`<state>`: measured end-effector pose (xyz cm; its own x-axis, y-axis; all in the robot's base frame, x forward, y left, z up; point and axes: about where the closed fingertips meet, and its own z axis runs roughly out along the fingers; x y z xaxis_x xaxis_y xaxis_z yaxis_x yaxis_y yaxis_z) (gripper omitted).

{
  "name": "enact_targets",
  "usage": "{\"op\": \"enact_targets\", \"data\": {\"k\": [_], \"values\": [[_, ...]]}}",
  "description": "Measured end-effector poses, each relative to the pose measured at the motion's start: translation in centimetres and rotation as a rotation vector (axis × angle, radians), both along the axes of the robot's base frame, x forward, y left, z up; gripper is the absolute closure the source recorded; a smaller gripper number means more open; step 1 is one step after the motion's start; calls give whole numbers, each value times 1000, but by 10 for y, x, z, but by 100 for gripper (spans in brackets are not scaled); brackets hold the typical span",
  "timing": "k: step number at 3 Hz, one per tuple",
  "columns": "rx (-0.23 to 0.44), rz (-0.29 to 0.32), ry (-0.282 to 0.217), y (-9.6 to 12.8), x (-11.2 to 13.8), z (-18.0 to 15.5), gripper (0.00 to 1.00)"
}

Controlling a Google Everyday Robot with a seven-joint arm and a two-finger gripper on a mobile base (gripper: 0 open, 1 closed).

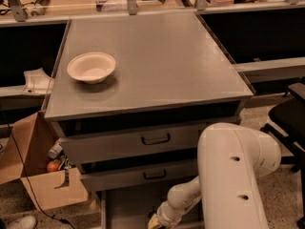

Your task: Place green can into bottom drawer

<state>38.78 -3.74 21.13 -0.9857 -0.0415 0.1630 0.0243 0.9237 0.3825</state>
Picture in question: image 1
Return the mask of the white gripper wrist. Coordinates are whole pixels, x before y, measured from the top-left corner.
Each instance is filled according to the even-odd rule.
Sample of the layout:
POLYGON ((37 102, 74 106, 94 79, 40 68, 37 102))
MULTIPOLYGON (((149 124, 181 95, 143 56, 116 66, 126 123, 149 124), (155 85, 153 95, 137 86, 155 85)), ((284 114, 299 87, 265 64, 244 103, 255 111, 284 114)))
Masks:
POLYGON ((157 209, 157 214, 153 214, 148 222, 148 229, 161 229, 165 227, 175 227, 184 215, 183 203, 163 202, 157 209))

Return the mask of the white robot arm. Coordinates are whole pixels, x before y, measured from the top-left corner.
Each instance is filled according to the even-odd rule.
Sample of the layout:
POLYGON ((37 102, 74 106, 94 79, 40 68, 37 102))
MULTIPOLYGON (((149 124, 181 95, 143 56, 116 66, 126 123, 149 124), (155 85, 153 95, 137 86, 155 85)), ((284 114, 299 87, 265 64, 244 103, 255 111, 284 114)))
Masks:
POLYGON ((148 229, 174 229, 197 203, 205 229, 269 229, 256 180, 280 161, 270 135, 230 123, 207 127, 197 145, 198 176, 170 189, 148 229))

